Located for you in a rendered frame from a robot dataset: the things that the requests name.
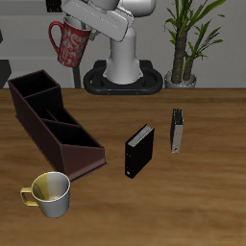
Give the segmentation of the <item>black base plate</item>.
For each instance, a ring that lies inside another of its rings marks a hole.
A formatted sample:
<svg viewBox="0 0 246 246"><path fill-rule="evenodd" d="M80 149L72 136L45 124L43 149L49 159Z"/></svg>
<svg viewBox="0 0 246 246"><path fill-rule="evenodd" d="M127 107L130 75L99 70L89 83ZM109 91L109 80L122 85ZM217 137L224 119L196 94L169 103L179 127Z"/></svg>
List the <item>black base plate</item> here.
<svg viewBox="0 0 246 246"><path fill-rule="evenodd" d="M153 68L148 60L139 61L143 76L132 84L118 85L110 82L103 76L106 70L106 61L97 61L91 70L84 76L84 88L95 95L151 95L162 89L161 74Z"/></svg>

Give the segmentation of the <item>red patterned mug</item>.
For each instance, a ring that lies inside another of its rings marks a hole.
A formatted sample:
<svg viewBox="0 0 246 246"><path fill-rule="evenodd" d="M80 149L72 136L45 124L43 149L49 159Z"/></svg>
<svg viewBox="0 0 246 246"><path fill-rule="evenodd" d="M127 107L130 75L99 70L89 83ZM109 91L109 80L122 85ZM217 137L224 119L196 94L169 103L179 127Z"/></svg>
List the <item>red patterned mug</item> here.
<svg viewBox="0 0 246 246"><path fill-rule="evenodd" d="M59 26L61 29L61 41L59 46L56 45L52 37L52 28L54 26ZM53 21L49 25L49 38L58 54L60 64L67 67L79 66L91 31L92 29L90 27L72 16L66 16L63 19L63 23Z"/></svg>

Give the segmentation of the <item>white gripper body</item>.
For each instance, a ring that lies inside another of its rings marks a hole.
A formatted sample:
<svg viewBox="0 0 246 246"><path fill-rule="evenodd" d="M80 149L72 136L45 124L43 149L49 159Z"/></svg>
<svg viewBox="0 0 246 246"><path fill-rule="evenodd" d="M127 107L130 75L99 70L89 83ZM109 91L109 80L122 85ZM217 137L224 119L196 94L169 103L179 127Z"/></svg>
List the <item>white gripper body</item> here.
<svg viewBox="0 0 246 246"><path fill-rule="evenodd" d="M119 5L120 0L62 0L63 12L115 41L121 41L134 22L130 11Z"/></svg>

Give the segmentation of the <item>dark brown desk caddy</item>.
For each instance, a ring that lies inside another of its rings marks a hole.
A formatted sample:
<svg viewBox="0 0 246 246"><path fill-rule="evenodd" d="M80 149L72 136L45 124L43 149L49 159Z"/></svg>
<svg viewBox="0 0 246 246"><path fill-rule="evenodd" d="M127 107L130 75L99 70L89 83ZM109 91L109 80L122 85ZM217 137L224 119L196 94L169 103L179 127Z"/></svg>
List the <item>dark brown desk caddy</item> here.
<svg viewBox="0 0 246 246"><path fill-rule="evenodd" d="M75 182L107 165L104 147L65 109L61 86L45 71L8 84L16 118L54 170Z"/></svg>

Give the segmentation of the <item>yellow and white mug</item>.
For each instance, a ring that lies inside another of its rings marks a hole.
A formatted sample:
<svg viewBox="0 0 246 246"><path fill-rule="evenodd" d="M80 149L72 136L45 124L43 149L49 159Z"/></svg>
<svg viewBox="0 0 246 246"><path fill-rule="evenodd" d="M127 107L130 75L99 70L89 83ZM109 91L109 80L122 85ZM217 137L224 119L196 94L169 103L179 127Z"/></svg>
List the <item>yellow and white mug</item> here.
<svg viewBox="0 0 246 246"><path fill-rule="evenodd" d="M38 176L30 187L22 187L20 198L25 206L39 207L49 218L64 215L69 209L70 180L61 172Z"/></svg>

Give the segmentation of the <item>grey and black book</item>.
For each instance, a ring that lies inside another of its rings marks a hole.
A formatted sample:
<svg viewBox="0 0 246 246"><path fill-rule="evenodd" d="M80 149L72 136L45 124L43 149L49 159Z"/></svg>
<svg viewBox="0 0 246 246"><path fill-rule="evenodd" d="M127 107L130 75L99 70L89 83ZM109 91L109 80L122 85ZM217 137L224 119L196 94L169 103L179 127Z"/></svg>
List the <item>grey and black book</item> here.
<svg viewBox="0 0 246 246"><path fill-rule="evenodd" d="M180 152L183 129L183 110L174 109L172 113L172 122L170 128L170 145L172 153L178 154Z"/></svg>

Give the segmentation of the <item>dark furniture leg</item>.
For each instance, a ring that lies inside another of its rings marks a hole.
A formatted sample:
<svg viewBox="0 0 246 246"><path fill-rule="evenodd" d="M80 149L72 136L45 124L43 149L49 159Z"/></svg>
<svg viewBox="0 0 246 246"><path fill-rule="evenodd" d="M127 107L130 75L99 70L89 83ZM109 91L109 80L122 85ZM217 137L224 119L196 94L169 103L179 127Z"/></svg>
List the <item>dark furniture leg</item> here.
<svg viewBox="0 0 246 246"><path fill-rule="evenodd" d="M75 88L81 88L82 84L81 84L81 75L80 75L80 67L73 67L73 79L74 79L74 87Z"/></svg>

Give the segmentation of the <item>green pot plant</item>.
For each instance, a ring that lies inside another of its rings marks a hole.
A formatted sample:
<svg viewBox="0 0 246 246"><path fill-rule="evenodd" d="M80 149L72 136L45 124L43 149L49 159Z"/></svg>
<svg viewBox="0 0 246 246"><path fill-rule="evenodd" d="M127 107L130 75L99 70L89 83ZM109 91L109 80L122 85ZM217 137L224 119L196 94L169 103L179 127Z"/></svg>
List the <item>green pot plant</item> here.
<svg viewBox="0 0 246 246"><path fill-rule="evenodd" d="M193 0L175 0L175 11L168 9L171 18L165 21L165 25L170 23L174 28L173 31L168 30L168 32L175 50L172 70L164 76L165 88L195 88L197 78L191 73L194 61L205 58L204 51L207 48L222 42L222 39L216 39L220 27L205 37L210 20L197 26L197 23L209 12L226 2L226 0L214 0L208 4L208 1L205 0L197 10L194 10Z"/></svg>

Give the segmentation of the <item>dark furniture panel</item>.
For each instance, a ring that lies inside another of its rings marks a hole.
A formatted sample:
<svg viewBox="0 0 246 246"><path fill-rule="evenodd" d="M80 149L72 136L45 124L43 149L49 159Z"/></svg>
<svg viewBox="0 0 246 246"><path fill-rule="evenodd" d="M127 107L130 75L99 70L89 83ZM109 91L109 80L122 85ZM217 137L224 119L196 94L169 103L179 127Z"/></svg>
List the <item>dark furniture panel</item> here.
<svg viewBox="0 0 246 246"><path fill-rule="evenodd" d="M11 65L8 60L0 60L0 88L3 88L12 74Z"/></svg>

